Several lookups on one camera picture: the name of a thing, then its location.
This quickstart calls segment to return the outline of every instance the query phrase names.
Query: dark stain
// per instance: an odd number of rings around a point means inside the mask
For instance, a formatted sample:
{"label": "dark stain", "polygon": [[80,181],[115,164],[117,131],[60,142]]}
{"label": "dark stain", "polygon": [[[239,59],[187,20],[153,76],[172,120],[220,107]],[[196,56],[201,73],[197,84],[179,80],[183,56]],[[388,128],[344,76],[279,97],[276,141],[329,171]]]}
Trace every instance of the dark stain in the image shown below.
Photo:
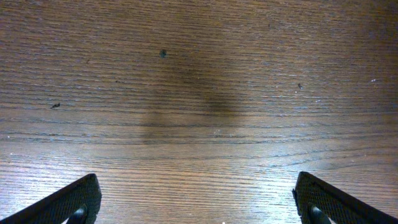
{"label": "dark stain", "polygon": [[51,107],[50,109],[52,109],[52,108],[57,108],[57,107],[60,107],[60,106],[61,106],[61,104],[58,103],[58,104],[56,104],[56,105],[52,105],[52,107]]}
{"label": "dark stain", "polygon": [[159,55],[161,58],[166,58],[167,56],[167,51],[165,49],[160,50]]}

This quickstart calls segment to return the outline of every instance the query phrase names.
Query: wooden surface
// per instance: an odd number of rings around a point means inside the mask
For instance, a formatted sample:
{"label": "wooden surface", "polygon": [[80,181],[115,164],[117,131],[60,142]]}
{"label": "wooden surface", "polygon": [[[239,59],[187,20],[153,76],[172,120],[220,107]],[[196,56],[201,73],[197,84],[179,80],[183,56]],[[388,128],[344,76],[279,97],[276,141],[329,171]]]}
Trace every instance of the wooden surface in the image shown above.
{"label": "wooden surface", "polygon": [[97,223],[300,223],[301,170],[398,217],[396,2],[0,15],[0,218],[94,172]]}

